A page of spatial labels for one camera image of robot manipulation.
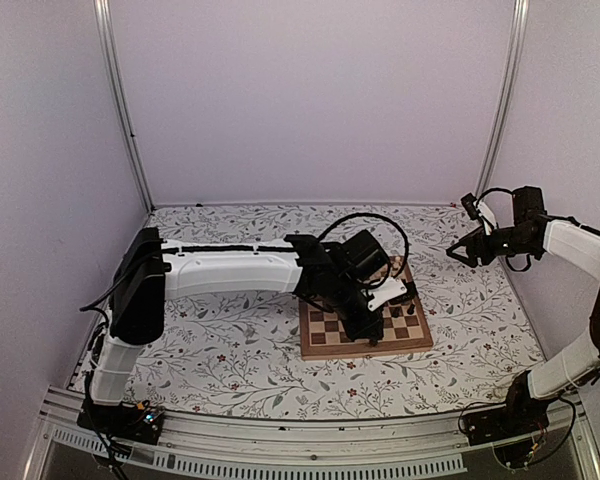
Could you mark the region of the wooden chess board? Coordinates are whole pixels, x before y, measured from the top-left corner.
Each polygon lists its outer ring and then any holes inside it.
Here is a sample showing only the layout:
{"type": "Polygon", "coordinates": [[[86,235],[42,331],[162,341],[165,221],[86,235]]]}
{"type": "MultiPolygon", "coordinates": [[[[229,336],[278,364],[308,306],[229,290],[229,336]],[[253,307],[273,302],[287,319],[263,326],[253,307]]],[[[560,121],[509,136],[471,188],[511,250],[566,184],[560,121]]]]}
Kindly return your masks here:
{"type": "MultiPolygon", "coordinates": [[[[413,281],[408,268],[402,272],[401,279],[413,281]]],[[[321,305],[320,300],[314,306],[299,302],[301,358],[305,361],[404,355],[427,352],[433,347],[434,341],[418,294],[412,300],[386,303],[382,307],[384,338],[375,347],[370,346],[368,340],[350,340],[337,315],[321,311],[321,305]],[[416,308],[413,315],[408,315],[411,303],[416,308]],[[393,318],[391,310],[396,307],[402,309],[402,316],[393,318]]]]}

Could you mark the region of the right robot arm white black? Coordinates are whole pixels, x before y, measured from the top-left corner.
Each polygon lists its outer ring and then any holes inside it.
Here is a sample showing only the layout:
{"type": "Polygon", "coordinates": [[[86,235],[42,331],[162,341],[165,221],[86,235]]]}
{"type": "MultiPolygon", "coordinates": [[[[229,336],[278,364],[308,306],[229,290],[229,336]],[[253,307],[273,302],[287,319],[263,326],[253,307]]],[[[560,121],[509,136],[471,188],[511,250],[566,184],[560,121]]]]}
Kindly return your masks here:
{"type": "Polygon", "coordinates": [[[580,323],[582,332],[512,382],[508,391],[511,403],[498,412],[496,422],[504,435],[517,436],[535,420],[532,402],[552,401],[600,378],[600,230],[572,216],[549,213],[543,192],[536,186],[505,193],[512,205],[509,226],[498,223],[485,193],[468,193],[462,198],[462,207],[477,226],[450,246],[447,255],[471,268],[487,266],[496,259],[509,263],[522,256],[532,263],[548,257],[563,264],[562,272],[575,276],[559,281],[559,288],[572,289],[576,303],[591,303],[590,308],[575,308],[588,316],[580,323]]]}

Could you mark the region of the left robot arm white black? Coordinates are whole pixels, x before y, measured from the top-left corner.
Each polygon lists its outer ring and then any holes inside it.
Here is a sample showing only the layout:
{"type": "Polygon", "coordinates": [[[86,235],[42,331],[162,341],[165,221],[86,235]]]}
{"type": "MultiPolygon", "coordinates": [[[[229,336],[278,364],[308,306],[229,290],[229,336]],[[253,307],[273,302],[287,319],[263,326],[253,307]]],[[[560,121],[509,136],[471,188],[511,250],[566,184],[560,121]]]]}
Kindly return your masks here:
{"type": "Polygon", "coordinates": [[[383,320],[372,306],[370,277],[388,255],[362,231],[343,243],[309,234],[288,234],[260,244],[186,244],[161,238],[155,228],[135,237],[100,299],[109,306],[109,327],[92,369],[86,395],[91,419],[108,434],[128,426],[121,404],[141,349],[164,332],[166,301],[207,293],[269,291],[317,298],[337,314],[347,337],[377,342],[383,320]]]}

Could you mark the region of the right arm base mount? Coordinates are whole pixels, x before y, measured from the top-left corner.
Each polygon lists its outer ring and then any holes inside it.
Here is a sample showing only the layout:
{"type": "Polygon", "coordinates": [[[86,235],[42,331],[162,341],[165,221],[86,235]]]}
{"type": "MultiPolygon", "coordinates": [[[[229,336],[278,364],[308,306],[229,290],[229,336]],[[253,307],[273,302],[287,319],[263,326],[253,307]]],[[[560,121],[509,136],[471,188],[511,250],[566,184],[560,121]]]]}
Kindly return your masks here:
{"type": "Polygon", "coordinates": [[[496,460],[511,470],[526,468],[546,443],[549,404],[534,399],[517,406],[472,402],[461,411],[458,429],[470,446],[502,441],[493,450],[496,460]]]}

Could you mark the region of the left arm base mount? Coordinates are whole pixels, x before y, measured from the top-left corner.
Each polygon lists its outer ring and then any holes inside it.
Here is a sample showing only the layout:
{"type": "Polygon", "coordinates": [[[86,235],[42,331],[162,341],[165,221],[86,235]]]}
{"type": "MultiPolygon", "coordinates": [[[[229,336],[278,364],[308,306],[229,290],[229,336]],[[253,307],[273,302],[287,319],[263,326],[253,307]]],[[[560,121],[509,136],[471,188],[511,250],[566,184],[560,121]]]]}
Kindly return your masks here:
{"type": "Polygon", "coordinates": [[[164,407],[152,405],[148,400],[138,404],[99,405],[86,392],[77,425],[102,436],[157,445],[165,412],[164,407]]]}

